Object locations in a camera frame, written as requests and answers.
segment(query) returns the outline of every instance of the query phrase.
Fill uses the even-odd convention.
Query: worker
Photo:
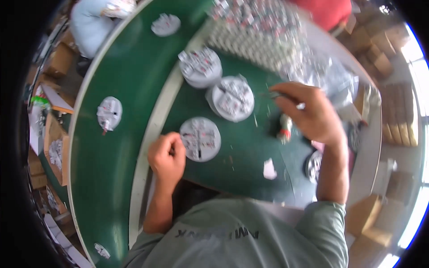
[[[346,24],[351,14],[350,0],[288,0],[311,13],[315,24],[326,31]]]
[[[81,53],[76,71],[85,76],[92,59],[121,19],[136,7],[135,0],[72,0],[70,30]]]
[[[275,99],[308,139],[325,144],[317,202],[305,208],[294,228],[252,199],[238,197],[200,203],[173,222],[172,193],[184,173],[186,156],[180,134],[171,132],[149,148],[155,191],[143,232],[124,267],[347,267],[348,150],[340,119],[319,88],[288,82],[271,90],[305,103],[298,110],[291,99]]]

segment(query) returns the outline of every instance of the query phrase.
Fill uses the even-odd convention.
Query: round tray with components
[[[174,34],[180,28],[180,19],[174,15],[160,14],[160,17],[152,23],[151,30],[159,37]]]
[[[248,118],[255,107],[253,92],[241,75],[222,78],[207,91],[206,99],[217,115],[232,122]]]
[[[178,57],[182,75],[190,86],[202,89],[220,82],[222,64],[213,50],[205,47],[189,53],[182,51]]]
[[[97,109],[98,124],[104,131],[113,131],[121,121],[122,104],[115,97],[106,97]]]
[[[320,165],[322,163],[323,154],[320,151],[315,151],[307,161],[307,169],[305,173],[307,178],[314,184],[319,181]]]
[[[213,159],[221,148],[221,134],[215,123],[205,117],[186,120],[180,127],[186,157],[195,162]]]

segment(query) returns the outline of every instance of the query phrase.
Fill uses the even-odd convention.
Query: red part
[[[288,139],[290,139],[290,137],[292,136],[292,133],[289,130],[287,130],[287,129],[281,129],[280,133],[283,134],[283,135],[285,135],[286,138],[288,138]]]

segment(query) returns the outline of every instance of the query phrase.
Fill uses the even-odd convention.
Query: hand
[[[328,146],[335,146],[347,140],[340,118],[319,88],[287,82],[277,84],[270,90],[286,93],[294,99],[277,97],[275,103],[292,118],[308,139]],[[305,103],[305,108],[298,110],[296,105],[302,102]]]
[[[150,145],[148,161],[157,176],[159,190],[172,194],[183,176],[186,163],[186,149],[180,134],[170,132],[161,135]]]

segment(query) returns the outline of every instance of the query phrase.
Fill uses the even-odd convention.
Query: red shirt
[[[313,21],[329,31],[351,14],[350,0],[290,0],[313,15]]]

